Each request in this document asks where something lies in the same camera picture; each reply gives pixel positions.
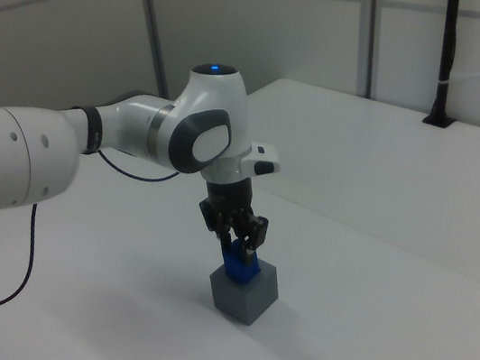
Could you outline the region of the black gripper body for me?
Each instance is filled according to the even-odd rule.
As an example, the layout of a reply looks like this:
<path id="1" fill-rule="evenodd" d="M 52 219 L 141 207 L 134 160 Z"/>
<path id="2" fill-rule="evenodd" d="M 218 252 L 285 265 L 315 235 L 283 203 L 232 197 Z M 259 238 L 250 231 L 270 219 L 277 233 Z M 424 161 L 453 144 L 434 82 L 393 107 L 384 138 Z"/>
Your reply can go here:
<path id="1" fill-rule="evenodd" d="M 215 219 L 222 213 L 226 219 L 231 218 L 237 224 L 247 224 L 253 215 L 252 189 L 250 178 L 229 184 L 208 181 L 208 197 L 201 203 L 203 216 Z"/>

